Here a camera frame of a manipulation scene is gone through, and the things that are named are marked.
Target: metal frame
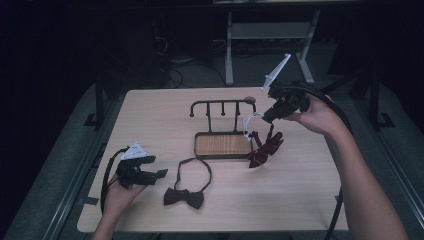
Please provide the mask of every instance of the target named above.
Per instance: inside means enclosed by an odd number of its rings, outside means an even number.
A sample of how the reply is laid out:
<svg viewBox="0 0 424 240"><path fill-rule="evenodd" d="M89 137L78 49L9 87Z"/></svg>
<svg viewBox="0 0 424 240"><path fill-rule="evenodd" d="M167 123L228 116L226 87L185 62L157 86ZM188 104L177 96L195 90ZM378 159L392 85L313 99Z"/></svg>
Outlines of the metal frame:
<svg viewBox="0 0 424 240"><path fill-rule="evenodd" d="M232 39L304 39L302 50L296 54L306 82L313 83L306 56L315 33L321 11L315 10L310 22L289 23L234 23L232 12L228 12L227 22L227 54L225 56L225 84L234 85L233 62L231 56Z"/></svg>
<svg viewBox="0 0 424 240"><path fill-rule="evenodd" d="M255 105L255 99L252 98L245 98L243 100L202 100L202 101L196 101L194 102L190 107L190 117L194 117L194 107L198 104L206 104L206 116L208 117L208 126L209 130L208 132L198 132L196 133L194 137L194 153L196 154L196 158L198 159L242 159L246 158L246 154L220 154L220 155L199 155L196 151L196 142L197 138L199 136L217 136L217 135L243 135L242 131L237 130L237 120L238 116L240 115L240 103L246 103L252 105L252 111L253 113L256 112L256 105ZM221 116L225 116L225 103L235 103L236 104L236 110L234 114L234 130L231 132L213 132L212 131L212 119L211 119L211 112L210 112L210 104L212 103L219 103L221 104ZM250 148L253 150L252 142L250 142Z"/></svg>
<svg viewBox="0 0 424 240"><path fill-rule="evenodd" d="M358 68L353 73L346 75L345 77L337 80L336 82L328 85L321 89L324 94L329 94L331 91L343 86L344 84L355 80L355 85L350 91L350 95L354 99L362 99L366 91L370 90L369 98L369 109L368 109L368 120L374 126L374 129L380 131L381 128L395 127L393 121L387 113L381 113L381 117L384 119L380 122L378 102L379 102L379 91L380 91L380 80L376 71L372 67L364 66Z"/></svg>
<svg viewBox="0 0 424 240"><path fill-rule="evenodd" d="M94 84L96 92L96 114L89 114L85 120L84 126L95 126L96 130L100 128L104 121L104 103L103 103L103 86L100 80L100 77L97 78L96 83Z"/></svg>

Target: black cable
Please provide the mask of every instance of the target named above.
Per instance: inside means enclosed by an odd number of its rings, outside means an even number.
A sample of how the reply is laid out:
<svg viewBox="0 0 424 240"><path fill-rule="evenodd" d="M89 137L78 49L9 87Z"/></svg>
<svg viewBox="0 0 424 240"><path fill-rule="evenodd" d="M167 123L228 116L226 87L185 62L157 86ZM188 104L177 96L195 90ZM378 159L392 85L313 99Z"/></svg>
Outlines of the black cable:
<svg viewBox="0 0 424 240"><path fill-rule="evenodd" d="M318 99L323 101L325 104L327 104L327 106L329 106L330 109L333 110L340 117L340 119L343 121L343 123L348 128L349 132L351 134L353 134L352 126L351 126L349 119L347 118L346 114L333 101L328 99L328 97L325 96L323 93L313 91L313 90L311 90L307 87L300 87L300 86L283 86L283 87L280 87L279 89L301 90L301 91L304 91L306 93L311 94L314 97L317 97ZM329 240L331 238L331 236L333 235L334 229L336 227L337 220L339 218L340 209L342 207L342 204L343 204L343 192L342 192L342 188L340 187L339 196L337 198L337 203L336 203L336 208L334 209L333 217L331 219L330 226L327 230L325 240Z"/></svg>
<svg viewBox="0 0 424 240"><path fill-rule="evenodd" d="M113 155L113 157L111 157L109 159L109 163L107 164L105 175L103 176L102 191L101 191L101 195L100 195L100 209L102 210L102 214L103 214L103 211L105 209L105 199L106 199L107 189L109 187L107 182L109 180L109 174L110 174L110 170L112 169L113 162L115 161L115 158L116 158L116 156L118 156L118 154L126 152L129 148L130 147L126 147L126 148L123 148L123 149L117 151Z"/></svg>
<svg viewBox="0 0 424 240"><path fill-rule="evenodd" d="M188 88L193 88L192 86L187 85L187 84L185 84L185 83L181 83L181 85L186 86L186 87L188 87Z"/></svg>
<svg viewBox="0 0 424 240"><path fill-rule="evenodd" d="M183 74L180 71L178 71L178 70L176 70L174 68L169 69L169 71L174 71L175 73L177 73L180 76L180 81L176 81L176 80L174 80L174 78L171 77L170 74L168 74L169 80L173 83L174 88L179 88L181 85L188 86L186 84L183 84L184 76L183 76Z"/></svg>
<svg viewBox="0 0 424 240"><path fill-rule="evenodd" d="M227 49L227 41L221 40L219 41L221 44L218 47L213 47L212 52L215 54L220 54L221 52L225 52Z"/></svg>
<svg viewBox="0 0 424 240"><path fill-rule="evenodd" d="M109 188L110 186L112 186L112 184L114 184L116 181L118 181L120 179L120 177L118 177L118 178L116 178L115 180L113 180L112 182L110 182L108 185L107 185L107 188Z"/></svg>
<svg viewBox="0 0 424 240"><path fill-rule="evenodd" d="M253 49L253 53L249 53L249 48ZM259 55L259 49L253 44L246 44L245 46L235 47L233 49L233 56L235 58L252 58Z"/></svg>
<svg viewBox="0 0 424 240"><path fill-rule="evenodd" d="M179 65L179 66L177 66L177 67L188 67L188 66L205 66L205 67L208 67L208 68L210 68L210 69L212 69L212 70L214 70L217 74L218 74L218 76L219 76L219 78L221 79L221 81L224 83L224 85L226 86L226 82L225 82L225 79L224 79L224 77L222 76L222 74L215 68L215 67L213 67L213 66L211 66L211 65L209 65L209 64L206 64L206 63L190 63L190 64L182 64L182 65Z"/></svg>

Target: floor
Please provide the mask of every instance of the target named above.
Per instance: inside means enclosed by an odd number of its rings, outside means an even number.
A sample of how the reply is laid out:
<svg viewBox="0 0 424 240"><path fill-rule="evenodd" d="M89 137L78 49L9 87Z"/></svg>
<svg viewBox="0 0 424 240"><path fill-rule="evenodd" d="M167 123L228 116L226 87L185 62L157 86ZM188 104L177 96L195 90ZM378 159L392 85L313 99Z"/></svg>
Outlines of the floor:
<svg viewBox="0 0 424 240"><path fill-rule="evenodd" d="M192 56L174 59L169 82L164 88L225 87L224 57L219 54L222 53L219 42L216 46L214 50L217 55L208 61L193 59ZM261 86L265 80L264 75L278 65L284 53L294 53L299 43L284 42L279 47L281 49L276 50L261 45L236 55L233 60L234 87ZM335 48L336 44L330 42L314 43L310 49L307 61L318 88L342 77L327 74ZM284 82L303 80L295 58L288 62L277 79ZM419 210L423 206L419 199L424 199L424 176L419 171L424 167L424 136L402 111L396 96L384 86L381 88L380 112L387 113L396 127L375 131L367 119L368 97L360 101L352 100L347 94L350 87L351 84L347 84L330 95L348 115L358 145L370 169L401 215L410 239L424 239L423 225L417 218L417 215L422 214ZM96 129L84 126L87 116L95 113L94 87L87 90L70 116L5 239L82 240L91 237L90 234L79 232L76 225L97 171L101 149L107 144L124 97L122 95L117 100L105 98L106 119ZM394 165L400 167L406 179L395 171L399 168ZM414 187L412 190L415 190L414 196L418 196L418 200L403 190L409 186ZM296 240L323 239L325 231L290 234ZM116 233L114 239L148 240L155 237L156 234L151 233ZM347 240L351 236L348 231L336 231L333 239Z"/></svg>

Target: black strap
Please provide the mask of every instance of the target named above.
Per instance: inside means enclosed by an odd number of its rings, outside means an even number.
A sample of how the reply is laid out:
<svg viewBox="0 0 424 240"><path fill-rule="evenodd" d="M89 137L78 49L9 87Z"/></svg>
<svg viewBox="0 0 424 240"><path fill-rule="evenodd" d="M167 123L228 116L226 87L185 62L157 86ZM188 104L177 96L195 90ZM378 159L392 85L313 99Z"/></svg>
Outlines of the black strap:
<svg viewBox="0 0 424 240"><path fill-rule="evenodd" d="M186 164L186 163L188 163L188 162L191 162L191 161L193 161L193 160L198 160L198 161L200 161L201 163L203 163L203 165L205 165L206 166L206 168L208 169L208 172L209 172L209 181L208 181L208 183L199 191L199 192L203 192L208 186L209 186L209 184L211 183L211 180L212 180L212 170L211 170L211 168L209 167L209 165L205 162L205 161L203 161L203 160L200 160L200 159L197 159L197 158L189 158L189 159L186 159L186 160L182 160L179 164L178 164L178 173L177 173L177 181L175 182L175 184L174 184L174 189L175 190L177 190L177 184L178 184L178 182L181 180L181 175L180 175L180 168L181 168L181 165L183 165L183 164Z"/></svg>

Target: hand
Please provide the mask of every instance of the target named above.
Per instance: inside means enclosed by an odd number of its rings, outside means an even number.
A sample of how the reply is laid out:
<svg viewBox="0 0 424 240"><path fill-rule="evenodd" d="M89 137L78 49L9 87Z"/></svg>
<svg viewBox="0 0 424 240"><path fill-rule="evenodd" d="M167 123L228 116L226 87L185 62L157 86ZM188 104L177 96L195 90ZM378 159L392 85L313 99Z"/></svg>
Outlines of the hand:
<svg viewBox="0 0 424 240"><path fill-rule="evenodd" d="M129 189L126 189L119 184L119 179L116 174L113 175L108 184L109 187L106 194L104 214L110 214L114 217L119 217L132 203L134 198L147 187L146 185L135 187L130 185Z"/></svg>
<svg viewBox="0 0 424 240"><path fill-rule="evenodd" d="M320 99L306 94L310 106L306 112L292 113L285 118L289 121L296 121L312 132L332 136L333 134L347 130L340 117Z"/></svg>

